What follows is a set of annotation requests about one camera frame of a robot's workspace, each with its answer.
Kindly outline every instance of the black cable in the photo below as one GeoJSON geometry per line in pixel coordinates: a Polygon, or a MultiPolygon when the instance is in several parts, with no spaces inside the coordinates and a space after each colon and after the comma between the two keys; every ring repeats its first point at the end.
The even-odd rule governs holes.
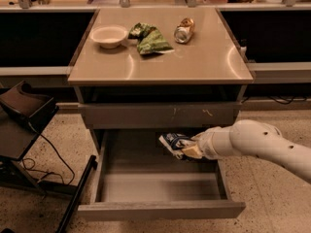
{"type": "Polygon", "coordinates": [[[249,100],[251,97],[250,96],[248,96],[248,97],[245,97],[242,101],[241,101],[241,103],[243,104],[243,103],[245,103],[247,100],[249,100]]]}
{"type": "MultiPolygon", "coordinates": [[[[291,104],[293,101],[296,101],[295,99],[297,99],[297,96],[293,96],[291,98],[284,98],[282,96],[277,96],[276,98],[272,97],[272,96],[268,96],[268,98],[272,99],[273,101],[282,104],[282,105],[289,105],[291,104]]],[[[301,100],[298,100],[298,102],[305,102],[307,100],[306,96],[301,96],[301,100]]]]}
{"type": "Polygon", "coordinates": [[[74,179],[75,179],[75,172],[72,170],[72,168],[66,163],[66,161],[60,156],[58,150],[56,149],[56,147],[53,145],[53,143],[48,139],[46,138],[43,134],[39,133],[33,126],[30,122],[28,122],[28,125],[29,127],[36,133],[38,134],[39,136],[41,136],[43,139],[45,139],[50,145],[51,147],[53,148],[53,150],[55,151],[55,153],[57,154],[58,158],[62,161],[62,163],[65,164],[65,166],[70,170],[70,172],[72,173],[72,179],[70,180],[69,183],[67,183],[66,185],[69,185],[74,179]]]}
{"type": "Polygon", "coordinates": [[[40,181],[42,181],[44,178],[46,178],[47,176],[49,176],[49,175],[55,175],[55,176],[59,176],[61,178],[62,183],[65,184],[64,179],[63,179],[63,177],[60,174],[57,174],[55,172],[47,172],[47,171],[43,171],[43,170],[34,169],[34,167],[36,166],[36,162],[32,158],[24,158],[24,159],[21,160],[21,163],[23,165],[23,168],[25,170],[27,170],[27,171],[32,171],[32,172],[44,173],[45,174],[43,177],[41,177],[38,180],[38,183],[40,181]],[[33,162],[32,166],[31,167],[27,167],[26,164],[25,164],[25,160],[31,160],[33,162]]]}

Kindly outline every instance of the floor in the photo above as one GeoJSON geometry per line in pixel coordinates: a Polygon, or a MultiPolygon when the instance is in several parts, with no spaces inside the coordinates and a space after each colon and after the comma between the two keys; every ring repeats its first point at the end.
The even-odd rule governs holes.
{"type": "MultiPolygon", "coordinates": [[[[271,101],[247,101],[238,117],[242,118],[273,124],[282,131],[285,138],[311,148],[310,102],[281,105],[271,101]]],[[[80,115],[59,112],[44,135],[54,143],[60,155],[74,169],[74,183],[77,183],[89,156],[96,154],[80,115]]],[[[58,172],[65,181],[71,179],[66,167],[42,139],[35,143],[26,157],[35,159],[36,169],[58,172]]],[[[228,157],[224,162],[233,200],[246,203],[246,209],[238,218],[88,222],[74,213],[67,232],[311,232],[309,183],[275,164],[252,157],[228,157]]],[[[26,165],[31,165],[31,161],[26,161],[26,165]]],[[[93,174],[92,172],[86,183],[81,204],[89,201],[93,174]]],[[[33,175],[38,178],[41,176],[35,173],[33,175]]],[[[0,230],[8,227],[16,233],[55,232],[68,203],[64,199],[43,198],[41,195],[10,188],[1,187],[0,192],[0,230]]]]}

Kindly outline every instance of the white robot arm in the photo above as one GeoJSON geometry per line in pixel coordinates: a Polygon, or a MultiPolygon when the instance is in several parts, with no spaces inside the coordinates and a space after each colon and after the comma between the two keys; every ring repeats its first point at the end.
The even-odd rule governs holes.
{"type": "Polygon", "coordinates": [[[311,149],[282,137],[272,125],[240,120],[229,127],[214,127],[194,137],[203,156],[250,155],[278,164],[311,183],[311,149]]]}

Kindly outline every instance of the white bowl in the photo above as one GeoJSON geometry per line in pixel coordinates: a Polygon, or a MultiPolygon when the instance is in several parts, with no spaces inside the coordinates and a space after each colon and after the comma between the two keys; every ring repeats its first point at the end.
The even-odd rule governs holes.
{"type": "Polygon", "coordinates": [[[90,32],[90,39],[104,49],[116,48],[126,37],[126,28],[118,25],[100,26],[90,32]]]}

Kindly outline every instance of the aluminum can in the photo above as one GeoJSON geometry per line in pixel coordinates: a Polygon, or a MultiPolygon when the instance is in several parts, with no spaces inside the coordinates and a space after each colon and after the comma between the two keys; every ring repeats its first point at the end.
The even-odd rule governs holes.
{"type": "Polygon", "coordinates": [[[194,21],[191,18],[185,18],[175,29],[174,38],[177,43],[186,44],[194,33],[194,21]]]}

